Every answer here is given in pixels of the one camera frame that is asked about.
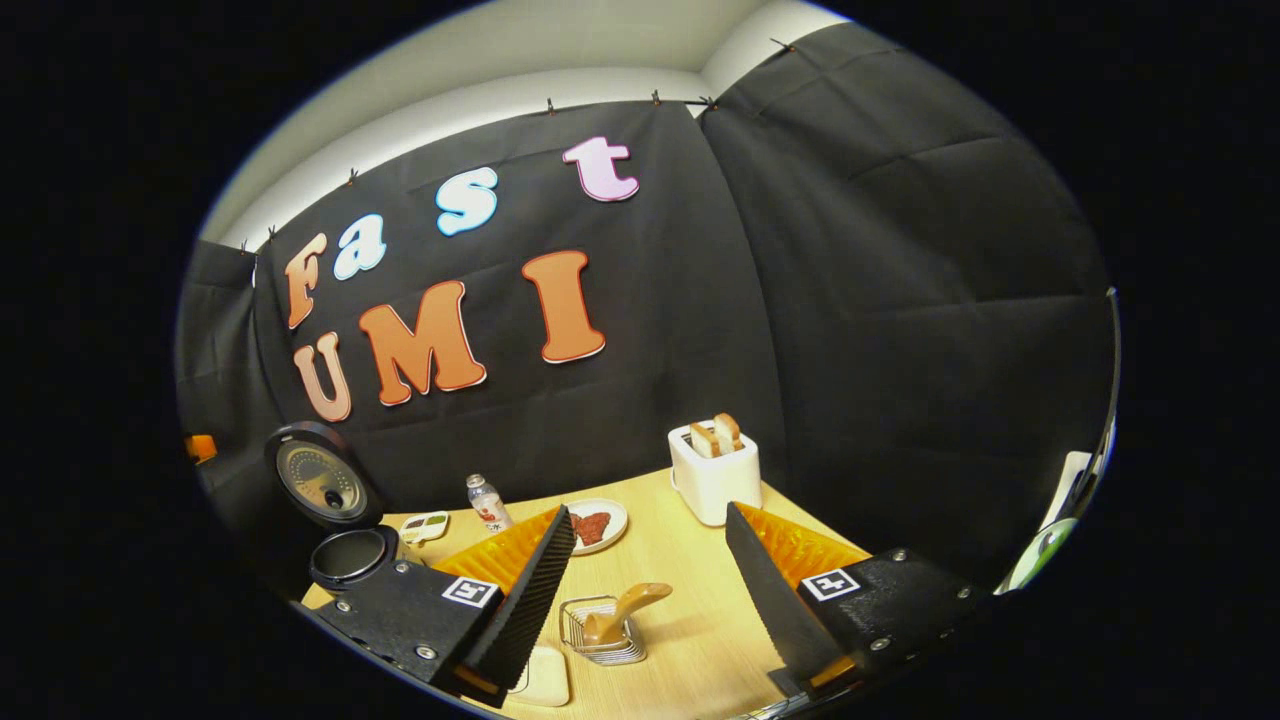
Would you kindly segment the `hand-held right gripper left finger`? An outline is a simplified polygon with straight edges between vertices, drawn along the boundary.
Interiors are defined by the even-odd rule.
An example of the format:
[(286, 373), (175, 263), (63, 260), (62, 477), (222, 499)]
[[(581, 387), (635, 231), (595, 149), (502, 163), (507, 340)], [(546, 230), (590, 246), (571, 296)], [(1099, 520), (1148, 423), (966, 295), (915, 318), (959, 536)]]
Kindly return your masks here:
[(559, 505), (430, 568), (388, 559), (315, 611), (326, 634), (434, 693), (503, 701), (575, 547)]

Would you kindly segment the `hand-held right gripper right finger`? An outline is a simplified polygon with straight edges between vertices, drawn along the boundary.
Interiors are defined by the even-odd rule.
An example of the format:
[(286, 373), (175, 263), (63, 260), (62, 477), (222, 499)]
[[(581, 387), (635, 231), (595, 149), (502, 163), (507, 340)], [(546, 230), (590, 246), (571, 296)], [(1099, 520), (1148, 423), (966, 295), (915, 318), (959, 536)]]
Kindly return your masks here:
[(823, 696), (925, 657), (986, 601), (986, 589), (906, 548), (868, 553), (731, 502), (724, 538), (783, 675)]

